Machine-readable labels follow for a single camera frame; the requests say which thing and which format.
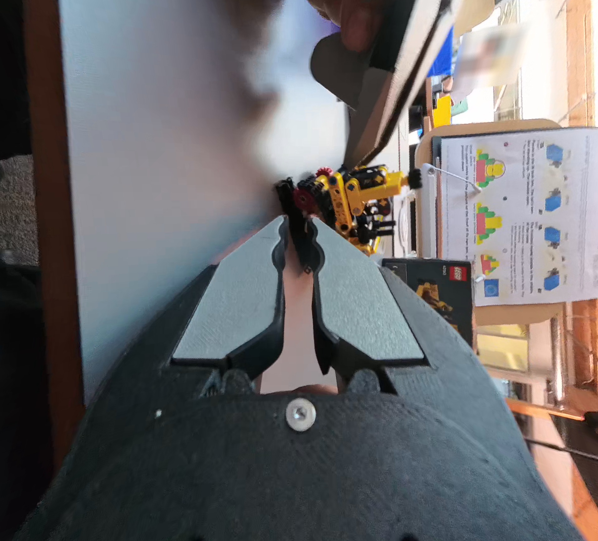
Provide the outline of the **blue object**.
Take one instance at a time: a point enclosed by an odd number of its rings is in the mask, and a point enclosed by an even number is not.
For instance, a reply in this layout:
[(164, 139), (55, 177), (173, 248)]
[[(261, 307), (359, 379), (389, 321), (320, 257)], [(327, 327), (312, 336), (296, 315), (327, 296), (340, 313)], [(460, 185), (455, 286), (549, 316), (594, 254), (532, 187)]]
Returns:
[(453, 37), (454, 28), (451, 27), (437, 57), (430, 66), (427, 77), (444, 77), (453, 73)]

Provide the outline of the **yellow lego bulldozer model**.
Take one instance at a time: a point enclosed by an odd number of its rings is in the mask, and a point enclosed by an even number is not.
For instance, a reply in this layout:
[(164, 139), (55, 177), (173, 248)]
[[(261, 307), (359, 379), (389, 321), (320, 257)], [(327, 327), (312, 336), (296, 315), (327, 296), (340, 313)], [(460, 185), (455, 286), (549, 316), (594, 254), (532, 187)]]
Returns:
[(422, 172), (390, 171), (385, 164), (352, 171), (321, 167), (290, 182), (293, 205), (303, 216), (317, 216), (366, 256), (377, 253), (384, 237), (393, 235), (395, 197), (422, 187)]

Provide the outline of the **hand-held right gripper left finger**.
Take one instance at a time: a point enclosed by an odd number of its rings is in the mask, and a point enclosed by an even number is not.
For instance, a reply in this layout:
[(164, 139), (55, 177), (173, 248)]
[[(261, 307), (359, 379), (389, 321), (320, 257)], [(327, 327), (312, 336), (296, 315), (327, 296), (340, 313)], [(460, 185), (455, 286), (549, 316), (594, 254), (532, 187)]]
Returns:
[(223, 258), (171, 361), (260, 378), (283, 349), (286, 250), (287, 217), (278, 216)]

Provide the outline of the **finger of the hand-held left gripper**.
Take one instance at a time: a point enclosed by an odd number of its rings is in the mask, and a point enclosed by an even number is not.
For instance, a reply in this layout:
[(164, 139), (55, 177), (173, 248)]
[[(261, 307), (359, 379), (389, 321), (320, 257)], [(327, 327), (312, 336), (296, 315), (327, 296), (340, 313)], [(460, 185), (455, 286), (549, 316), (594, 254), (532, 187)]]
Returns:
[(350, 119), (346, 165), (367, 165), (384, 148), (383, 133), (389, 119), (386, 108), (394, 74), (381, 68), (368, 68), (363, 75), (354, 114)]
[(362, 86), (362, 162), (387, 144), (421, 87), (460, 0), (385, 0)]

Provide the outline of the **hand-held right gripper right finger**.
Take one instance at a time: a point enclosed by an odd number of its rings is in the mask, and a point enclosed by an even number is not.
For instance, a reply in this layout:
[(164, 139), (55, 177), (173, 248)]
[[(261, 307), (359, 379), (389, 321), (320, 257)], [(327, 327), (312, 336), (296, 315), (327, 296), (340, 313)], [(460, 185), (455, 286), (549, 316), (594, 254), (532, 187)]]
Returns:
[(319, 218), (310, 219), (312, 317), (323, 374), (425, 365), (425, 354), (378, 265)]

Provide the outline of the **white printed instruction sheet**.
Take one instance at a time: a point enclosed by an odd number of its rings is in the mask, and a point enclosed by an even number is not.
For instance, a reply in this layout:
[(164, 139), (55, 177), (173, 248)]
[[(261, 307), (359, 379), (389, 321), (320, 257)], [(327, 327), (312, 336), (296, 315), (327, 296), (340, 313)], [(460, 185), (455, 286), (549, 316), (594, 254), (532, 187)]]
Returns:
[(597, 298), (597, 128), (439, 139), (440, 256), (475, 306)]

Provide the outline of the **yellow block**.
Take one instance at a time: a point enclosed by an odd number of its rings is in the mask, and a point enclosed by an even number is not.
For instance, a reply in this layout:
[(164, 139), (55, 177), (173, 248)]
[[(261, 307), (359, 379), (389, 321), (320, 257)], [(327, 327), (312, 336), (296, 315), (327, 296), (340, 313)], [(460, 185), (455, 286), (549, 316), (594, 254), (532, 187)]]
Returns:
[(433, 128), (447, 126), (452, 122), (452, 98), (449, 94), (437, 97), (432, 110)]

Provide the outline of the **black lego set box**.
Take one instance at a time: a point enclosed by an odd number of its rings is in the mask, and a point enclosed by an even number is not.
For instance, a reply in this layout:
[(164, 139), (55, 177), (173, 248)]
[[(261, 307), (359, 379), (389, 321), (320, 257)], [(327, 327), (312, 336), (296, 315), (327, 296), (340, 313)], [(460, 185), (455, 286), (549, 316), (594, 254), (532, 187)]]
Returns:
[(384, 258), (390, 269), (438, 313), (470, 347), (474, 345), (472, 265), (438, 258)]

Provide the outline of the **beige board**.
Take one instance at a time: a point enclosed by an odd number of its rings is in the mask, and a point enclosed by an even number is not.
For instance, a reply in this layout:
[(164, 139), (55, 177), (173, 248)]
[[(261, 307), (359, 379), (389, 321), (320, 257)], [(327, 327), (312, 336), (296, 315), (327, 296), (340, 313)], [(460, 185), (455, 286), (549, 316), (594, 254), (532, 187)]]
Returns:
[[(432, 152), (432, 139), (453, 136), (489, 136), (507, 132), (530, 130), (554, 130), (559, 125), (549, 119), (496, 121), (477, 124), (446, 125), (427, 130), (415, 148), (415, 167), (422, 169), (424, 186), (417, 192), (415, 200), (415, 226), (412, 231), (416, 236), (416, 254), (421, 258), (436, 256), (441, 249), (442, 218), (437, 201), (432, 192), (436, 190), (433, 181), (440, 177), (431, 175), (425, 169), (427, 164), (435, 162)], [(560, 318), (565, 312), (564, 303), (531, 304), (511, 306), (490, 306), (474, 309), (474, 326), (492, 326), (500, 324), (531, 325), (552, 318)]]

